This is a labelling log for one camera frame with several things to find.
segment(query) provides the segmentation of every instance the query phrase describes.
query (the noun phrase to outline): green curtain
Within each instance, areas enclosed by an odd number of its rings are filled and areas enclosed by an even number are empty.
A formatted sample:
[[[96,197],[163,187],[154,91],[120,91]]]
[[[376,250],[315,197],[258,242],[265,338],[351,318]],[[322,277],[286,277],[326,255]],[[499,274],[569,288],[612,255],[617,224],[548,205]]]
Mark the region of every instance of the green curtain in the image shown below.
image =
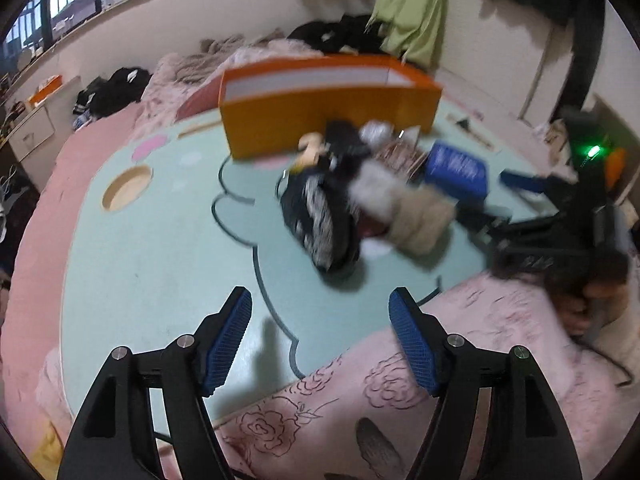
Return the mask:
[[[376,0],[371,22],[386,23],[382,49],[428,68],[444,15],[444,0]]]

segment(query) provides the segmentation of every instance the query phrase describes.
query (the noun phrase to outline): metal screw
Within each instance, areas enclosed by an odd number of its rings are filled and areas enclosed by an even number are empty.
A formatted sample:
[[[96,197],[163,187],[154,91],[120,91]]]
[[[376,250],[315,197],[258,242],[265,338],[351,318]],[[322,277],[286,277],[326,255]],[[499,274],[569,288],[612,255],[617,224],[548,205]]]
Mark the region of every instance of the metal screw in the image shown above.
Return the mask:
[[[527,359],[531,355],[529,350],[524,348],[524,346],[515,346],[513,348],[513,353],[518,359]]]
[[[465,343],[465,338],[463,338],[459,334],[451,334],[449,337],[447,337],[447,343],[458,348]]]
[[[120,359],[122,359],[125,355],[127,355],[127,348],[124,346],[118,346],[113,352],[111,352],[111,357],[113,357],[114,359],[116,359],[116,361],[119,361]]]
[[[178,346],[180,348],[189,348],[195,341],[196,339],[191,334],[181,335],[178,338]]]

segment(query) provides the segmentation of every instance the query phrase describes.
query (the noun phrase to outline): open cardboard box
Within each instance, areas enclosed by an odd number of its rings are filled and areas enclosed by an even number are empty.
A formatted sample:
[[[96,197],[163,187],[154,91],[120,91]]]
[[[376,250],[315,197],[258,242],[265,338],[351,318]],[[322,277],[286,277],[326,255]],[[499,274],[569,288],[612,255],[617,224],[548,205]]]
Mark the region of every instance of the open cardboard box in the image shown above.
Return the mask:
[[[220,113],[234,159],[292,152],[327,121],[431,130],[442,87],[387,56],[281,59],[227,70]]]

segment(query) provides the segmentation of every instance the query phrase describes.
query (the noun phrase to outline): pink pillow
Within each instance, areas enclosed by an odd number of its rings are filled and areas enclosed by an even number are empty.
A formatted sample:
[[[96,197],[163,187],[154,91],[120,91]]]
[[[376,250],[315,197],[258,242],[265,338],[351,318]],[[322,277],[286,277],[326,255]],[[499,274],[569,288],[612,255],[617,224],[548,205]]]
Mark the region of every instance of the pink pillow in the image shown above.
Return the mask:
[[[182,103],[175,114],[175,119],[181,121],[218,108],[221,84],[222,76],[218,76],[209,84],[200,88],[195,94]]]

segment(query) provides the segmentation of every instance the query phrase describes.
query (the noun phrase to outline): green led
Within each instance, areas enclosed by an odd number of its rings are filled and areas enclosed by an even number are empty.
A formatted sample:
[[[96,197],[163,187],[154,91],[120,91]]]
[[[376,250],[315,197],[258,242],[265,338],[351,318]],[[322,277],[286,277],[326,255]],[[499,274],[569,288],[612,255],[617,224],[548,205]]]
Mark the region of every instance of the green led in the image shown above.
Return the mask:
[[[593,158],[594,156],[596,156],[598,153],[600,153],[600,150],[602,148],[600,146],[593,146],[588,152],[587,152],[587,156],[589,158]]]

